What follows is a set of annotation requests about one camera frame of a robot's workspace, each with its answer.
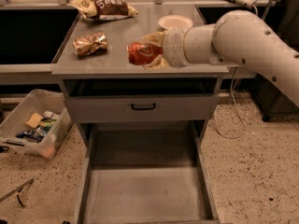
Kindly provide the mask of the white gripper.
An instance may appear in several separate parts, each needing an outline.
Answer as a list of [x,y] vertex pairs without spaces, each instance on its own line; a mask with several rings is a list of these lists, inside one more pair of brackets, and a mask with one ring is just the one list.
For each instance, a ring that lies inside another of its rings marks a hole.
[[158,55],[151,63],[144,64],[147,70],[163,69],[170,66],[180,68],[189,65],[184,53],[184,31],[173,28],[165,32],[155,32],[140,38],[141,44],[163,45],[163,56]]

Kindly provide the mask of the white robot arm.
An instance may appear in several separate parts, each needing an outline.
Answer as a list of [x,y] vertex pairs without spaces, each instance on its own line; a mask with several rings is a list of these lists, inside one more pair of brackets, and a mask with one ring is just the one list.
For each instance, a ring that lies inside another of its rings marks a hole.
[[299,105],[298,51],[248,11],[228,12],[209,25],[146,35],[141,44],[146,67],[241,66],[267,79]]

